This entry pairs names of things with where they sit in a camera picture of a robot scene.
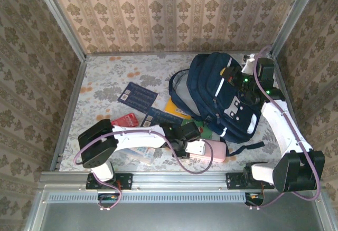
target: wall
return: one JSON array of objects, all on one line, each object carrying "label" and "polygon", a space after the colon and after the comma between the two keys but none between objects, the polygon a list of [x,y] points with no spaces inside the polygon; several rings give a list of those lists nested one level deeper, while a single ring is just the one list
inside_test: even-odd
[{"label": "wall", "polygon": [[78,67],[43,0],[0,0],[0,230],[25,224]]},{"label": "wall", "polygon": [[325,153],[338,215],[338,0],[310,0],[277,60],[303,135]]},{"label": "wall", "polygon": [[259,50],[294,0],[58,0],[86,53]]}]

